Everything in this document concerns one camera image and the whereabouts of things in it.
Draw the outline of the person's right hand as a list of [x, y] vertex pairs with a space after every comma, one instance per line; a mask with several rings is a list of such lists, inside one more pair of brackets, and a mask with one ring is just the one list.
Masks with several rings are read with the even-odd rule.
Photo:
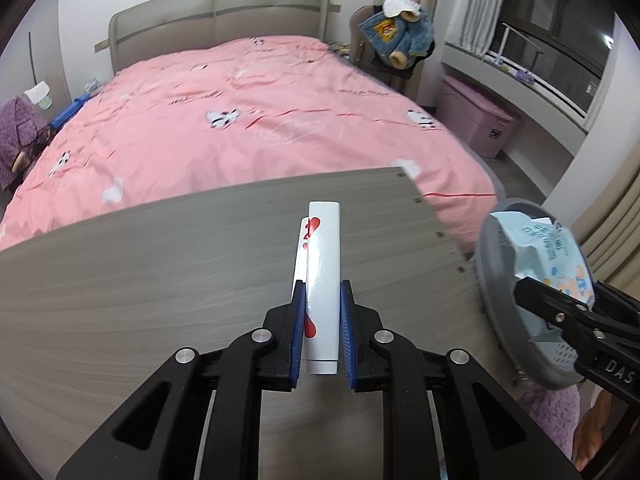
[[598, 393], [593, 406], [582, 416], [574, 432], [572, 462], [577, 470], [582, 471], [594, 459], [622, 420], [626, 409], [627, 404], [612, 393], [606, 390]]

